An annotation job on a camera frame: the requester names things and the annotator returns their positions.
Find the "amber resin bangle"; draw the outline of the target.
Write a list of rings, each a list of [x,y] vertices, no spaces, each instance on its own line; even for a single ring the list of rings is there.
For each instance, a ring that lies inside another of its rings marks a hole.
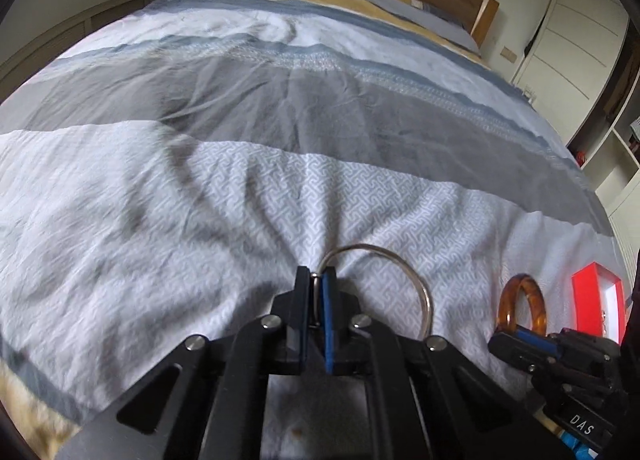
[[[528,330],[539,336],[547,335],[547,310],[541,288],[537,281],[519,273],[503,287],[498,304],[497,330],[514,333],[518,330],[518,312],[528,308]]]

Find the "striped duvet cover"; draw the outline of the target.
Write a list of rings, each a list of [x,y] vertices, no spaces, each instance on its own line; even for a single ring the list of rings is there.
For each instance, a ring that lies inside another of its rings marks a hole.
[[[467,42],[386,0],[156,0],[1,105],[1,402],[55,456],[192,333],[238,330],[300,265],[374,244],[408,261],[435,332],[489,354],[503,284],[623,275],[559,135]]]

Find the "red shallow box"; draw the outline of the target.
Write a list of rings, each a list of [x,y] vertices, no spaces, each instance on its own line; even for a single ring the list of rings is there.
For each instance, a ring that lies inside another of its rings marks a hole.
[[[622,279],[593,261],[574,273],[572,287],[576,330],[620,344],[626,329]]]

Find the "wall switch plate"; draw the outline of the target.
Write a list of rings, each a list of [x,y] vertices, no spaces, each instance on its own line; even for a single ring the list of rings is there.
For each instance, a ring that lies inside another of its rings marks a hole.
[[[502,50],[500,51],[500,56],[508,60],[510,63],[515,63],[516,60],[518,60],[518,55],[508,47],[502,48]]]

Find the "grey blue pillow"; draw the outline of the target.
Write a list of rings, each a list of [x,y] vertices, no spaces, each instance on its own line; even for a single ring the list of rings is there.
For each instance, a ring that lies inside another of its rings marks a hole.
[[[449,42],[458,47],[471,51],[477,56],[480,54],[480,48],[478,48],[471,34],[465,30],[462,22],[452,14],[442,11],[432,4],[417,0],[409,0],[409,2],[402,0],[367,1],[376,4],[394,16],[398,16],[398,18],[431,30],[436,35],[449,40]]]

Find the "white wardrobe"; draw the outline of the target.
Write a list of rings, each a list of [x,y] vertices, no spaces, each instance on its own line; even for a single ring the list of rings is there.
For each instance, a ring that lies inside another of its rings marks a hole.
[[[550,0],[515,82],[584,171],[634,276],[639,33],[620,0]]]

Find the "low white wall cabinet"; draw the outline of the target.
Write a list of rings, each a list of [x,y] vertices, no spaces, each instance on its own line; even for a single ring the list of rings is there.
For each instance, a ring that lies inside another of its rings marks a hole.
[[[153,0],[108,0],[56,24],[1,64],[1,101],[91,33],[150,4]]]

